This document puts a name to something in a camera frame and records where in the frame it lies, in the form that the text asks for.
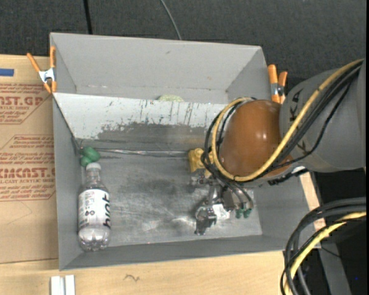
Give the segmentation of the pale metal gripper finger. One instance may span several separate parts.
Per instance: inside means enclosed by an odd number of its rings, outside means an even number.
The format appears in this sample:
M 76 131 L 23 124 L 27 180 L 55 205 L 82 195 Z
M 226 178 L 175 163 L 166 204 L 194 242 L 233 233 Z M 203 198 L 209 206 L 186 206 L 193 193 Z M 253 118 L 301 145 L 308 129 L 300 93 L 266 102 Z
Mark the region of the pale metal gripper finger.
M 212 206 L 200 206 L 196 213 L 196 235 L 204 235 L 207 228 L 216 224 L 217 215 Z
M 189 177 L 189 192 L 193 193 L 196 189 L 205 184 L 205 175 L 203 173 L 191 173 Z

